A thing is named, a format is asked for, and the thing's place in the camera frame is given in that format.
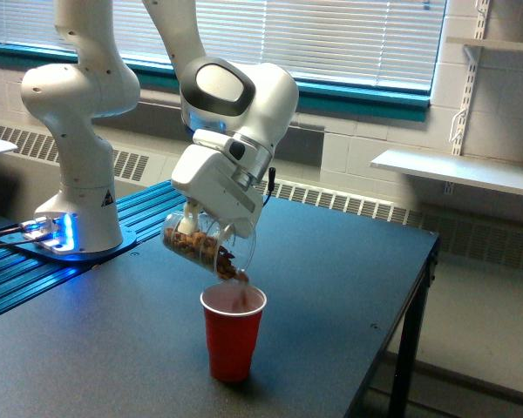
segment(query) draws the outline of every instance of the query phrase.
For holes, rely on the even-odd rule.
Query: window blinds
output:
[[[446,0],[198,0],[207,53],[272,62],[296,78],[428,91]],[[140,0],[114,0],[123,57],[168,63]],[[52,0],[0,0],[0,43],[71,51]]]

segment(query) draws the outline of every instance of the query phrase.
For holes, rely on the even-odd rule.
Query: white robotic arm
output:
[[[294,115],[295,80],[273,64],[206,56],[195,1],[142,1],[179,79],[182,119],[194,131],[194,144],[173,171],[173,185],[187,196],[187,212],[203,208],[248,236],[262,210],[262,196],[252,185],[263,178]],[[194,225],[180,228],[189,233]]]
[[[29,70],[22,99],[51,131],[58,148],[61,184],[36,217],[59,219],[54,253],[96,253],[122,242],[112,171],[112,147],[95,135],[92,118],[131,110],[139,81],[122,61],[112,29],[112,0],[55,0],[57,32],[78,50],[77,64]],[[50,231],[35,231],[39,238]]]

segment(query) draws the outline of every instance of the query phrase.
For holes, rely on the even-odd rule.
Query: black wire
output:
[[[273,194],[273,191],[275,189],[275,175],[277,173],[277,170],[275,167],[269,167],[269,175],[268,175],[268,196],[265,198],[265,202],[263,202],[263,205],[265,206],[269,199],[271,198],[271,195]]]
[[[21,231],[21,226],[14,226],[12,228],[1,229],[0,230],[0,237],[2,237],[3,235],[9,235],[11,233],[17,233],[19,231]]]
[[[19,246],[21,244],[30,244],[31,242],[46,241],[51,238],[52,238],[52,234],[47,233],[46,235],[43,235],[42,237],[26,239],[25,241],[4,242],[4,243],[0,242],[0,248],[5,247],[5,246]]]

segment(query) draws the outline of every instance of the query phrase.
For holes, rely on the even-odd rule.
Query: almonds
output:
[[[217,257],[216,272],[220,279],[237,279],[248,282],[248,276],[233,266],[234,255],[224,246],[217,248],[217,239],[208,237],[202,231],[191,234],[179,233],[172,228],[163,232],[163,244],[176,253],[206,267],[213,268],[215,256]]]

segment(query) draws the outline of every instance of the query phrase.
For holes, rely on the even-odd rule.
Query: red solo cup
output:
[[[224,281],[208,287],[200,301],[211,375],[220,381],[243,381],[250,372],[266,295],[257,287]]]

